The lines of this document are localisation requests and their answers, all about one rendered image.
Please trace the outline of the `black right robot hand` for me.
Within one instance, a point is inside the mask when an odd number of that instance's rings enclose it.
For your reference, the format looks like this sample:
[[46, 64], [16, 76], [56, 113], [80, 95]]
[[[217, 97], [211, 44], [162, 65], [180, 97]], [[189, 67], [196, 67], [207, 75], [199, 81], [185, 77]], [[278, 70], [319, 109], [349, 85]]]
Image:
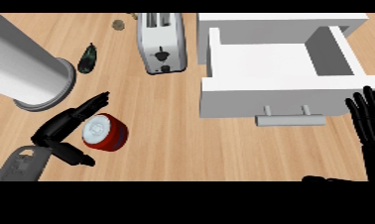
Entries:
[[375, 182], [375, 90], [369, 85], [344, 99], [356, 132], [366, 180]]

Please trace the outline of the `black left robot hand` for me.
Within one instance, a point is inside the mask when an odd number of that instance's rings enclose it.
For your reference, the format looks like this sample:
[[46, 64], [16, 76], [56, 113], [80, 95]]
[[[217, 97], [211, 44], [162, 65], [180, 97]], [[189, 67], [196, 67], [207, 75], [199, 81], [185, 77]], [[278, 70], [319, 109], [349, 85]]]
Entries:
[[95, 159], [65, 142], [65, 138], [75, 131], [87, 118], [108, 105], [109, 92], [100, 93], [81, 106], [61, 112], [40, 127], [31, 141], [36, 146], [49, 148], [52, 154], [71, 166], [95, 166]]

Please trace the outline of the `red can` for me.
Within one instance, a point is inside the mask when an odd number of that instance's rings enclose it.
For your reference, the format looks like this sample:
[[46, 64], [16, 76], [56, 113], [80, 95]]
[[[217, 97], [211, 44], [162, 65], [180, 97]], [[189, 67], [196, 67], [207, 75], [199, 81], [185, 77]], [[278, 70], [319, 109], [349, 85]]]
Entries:
[[129, 130], [124, 123], [109, 114], [95, 115], [83, 128], [84, 144], [98, 150], [114, 152], [127, 141]]

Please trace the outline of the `white open drawer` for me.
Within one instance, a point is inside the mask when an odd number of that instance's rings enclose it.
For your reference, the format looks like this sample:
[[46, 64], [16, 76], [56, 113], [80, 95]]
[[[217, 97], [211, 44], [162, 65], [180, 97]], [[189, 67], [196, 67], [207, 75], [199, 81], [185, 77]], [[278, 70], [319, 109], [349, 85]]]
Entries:
[[369, 85], [341, 30], [320, 27], [303, 44], [225, 45], [208, 35], [207, 76], [201, 84], [204, 118], [254, 117], [270, 108], [297, 115], [301, 108], [325, 116], [347, 113], [344, 99]]

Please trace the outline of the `white paper towel roll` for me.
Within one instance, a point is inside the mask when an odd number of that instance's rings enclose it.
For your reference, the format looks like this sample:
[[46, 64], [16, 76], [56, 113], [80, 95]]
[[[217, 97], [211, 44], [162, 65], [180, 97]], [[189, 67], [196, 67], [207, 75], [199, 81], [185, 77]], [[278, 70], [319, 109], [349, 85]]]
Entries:
[[0, 15], [0, 94], [31, 112], [55, 107], [77, 82], [75, 67], [53, 57]]

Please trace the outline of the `dark green avocado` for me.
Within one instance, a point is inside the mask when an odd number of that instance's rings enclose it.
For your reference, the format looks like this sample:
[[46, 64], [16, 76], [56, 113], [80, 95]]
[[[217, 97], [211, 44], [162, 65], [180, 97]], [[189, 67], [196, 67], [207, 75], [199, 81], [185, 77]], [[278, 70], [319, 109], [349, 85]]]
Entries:
[[96, 47], [95, 44], [90, 44], [78, 63], [78, 72], [90, 73], [95, 70], [95, 63], [96, 63]]

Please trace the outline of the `silver toaster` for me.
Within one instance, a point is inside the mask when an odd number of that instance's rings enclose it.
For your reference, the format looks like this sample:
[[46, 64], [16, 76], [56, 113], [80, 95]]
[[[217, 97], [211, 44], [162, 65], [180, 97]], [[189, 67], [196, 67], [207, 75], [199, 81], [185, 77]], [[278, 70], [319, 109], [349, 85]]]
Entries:
[[180, 13], [137, 14], [137, 49], [151, 75], [188, 67], [185, 26]]

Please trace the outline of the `white cabinet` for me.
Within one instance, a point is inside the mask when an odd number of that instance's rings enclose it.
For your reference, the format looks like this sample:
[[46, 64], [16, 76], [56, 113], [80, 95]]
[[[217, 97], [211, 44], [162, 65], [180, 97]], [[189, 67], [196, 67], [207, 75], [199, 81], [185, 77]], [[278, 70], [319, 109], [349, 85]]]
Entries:
[[349, 37], [366, 21], [365, 13], [198, 13], [198, 63], [207, 63], [211, 28], [225, 45], [303, 44], [319, 27], [338, 27]]

